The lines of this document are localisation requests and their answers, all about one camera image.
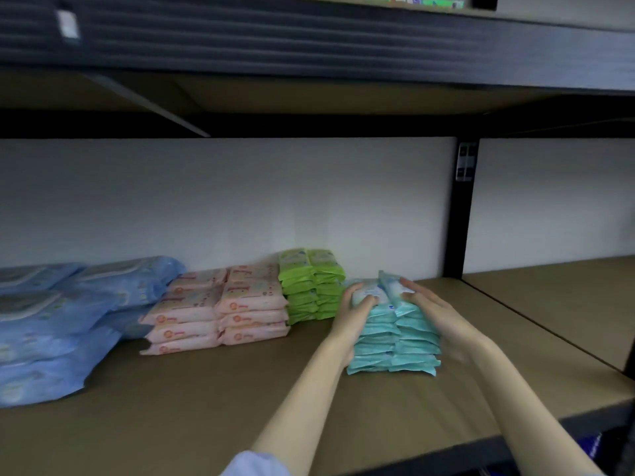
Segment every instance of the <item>shelving unit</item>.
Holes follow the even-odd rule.
[[[359,0],[0,0],[0,136],[456,137],[447,279],[425,283],[503,347],[574,436],[622,428],[607,438],[615,454],[606,467],[630,476],[635,373],[630,364],[619,372],[625,343],[620,355],[600,354],[568,327],[550,327],[542,308],[518,303],[513,277],[504,286],[494,275],[464,276],[463,266],[479,140],[632,138],[633,46],[635,32]],[[286,339],[154,359],[122,345],[91,390],[1,411],[0,426],[14,436],[0,466],[219,473],[327,328],[299,325]],[[314,475],[398,463],[451,476],[509,459],[472,381],[444,366],[436,379],[344,377]],[[187,457],[175,461],[179,451]]]

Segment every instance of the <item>black shelf frame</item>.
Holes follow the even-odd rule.
[[[492,9],[495,3],[481,0],[480,6]],[[78,39],[62,37],[60,9],[75,15]],[[569,91],[480,115],[187,117],[213,137],[455,136],[444,275],[457,279],[463,273],[476,176],[476,156],[472,176],[458,176],[461,146],[478,150],[480,138],[498,137],[633,138],[635,124],[624,121],[635,117],[633,47],[635,32],[630,31],[318,0],[0,0],[0,68]],[[0,116],[6,121],[0,137],[6,138],[192,136],[151,113],[0,110]],[[342,123],[334,123],[336,117]],[[635,344],[624,373],[635,379]],[[611,417],[604,410],[581,416],[580,421],[588,419],[584,424],[563,424],[574,424],[571,432],[578,436],[622,426],[608,437],[613,451],[604,451],[603,465],[610,474],[630,476],[635,469],[633,405],[609,412]],[[476,454],[489,451],[489,459],[473,454],[476,463],[509,457],[500,438],[477,447]],[[402,464],[418,470],[416,461],[423,461],[439,474],[465,469],[456,466],[465,457],[457,459],[453,450]]]

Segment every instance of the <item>shelf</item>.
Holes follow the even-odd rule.
[[[321,0],[0,0],[0,64],[635,91],[635,32]]]
[[[624,369],[635,340],[635,256],[472,273],[463,279]]]
[[[425,281],[508,354],[576,437],[627,423],[635,383],[463,282]],[[8,472],[69,476],[219,474],[249,448],[329,330],[294,326],[286,338],[141,357],[120,344],[87,389],[63,400],[0,411]],[[418,373],[342,376],[312,469],[336,476],[386,464],[456,472],[510,458],[465,369],[447,359]]]

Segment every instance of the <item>person's left hand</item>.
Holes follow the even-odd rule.
[[[360,338],[368,313],[378,304],[377,297],[366,296],[356,307],[351,307],[353,292],[363,284],[353,284],[344,291],[340,308],[337,311],[329,338],[334,341],[344,354],[344,365],[348,366],[353,360],[353,344]]]

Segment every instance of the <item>stack of green packages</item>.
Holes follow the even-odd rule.
[[[316,319],[329,319],[335,316],[340,306],[345,289],[342,281],[346,279],[346,273],[329,250],[310,250],[309,261],[315,270]]]
[[[315,269],[305,249],[290,249],[278,256],[282,294],[289,301],[289,325],[315,319],[318,312]]]
[[[289,324],[334,317],[344,292],[344,269],[331,251],[290,249],[279,254],[282,294]]]

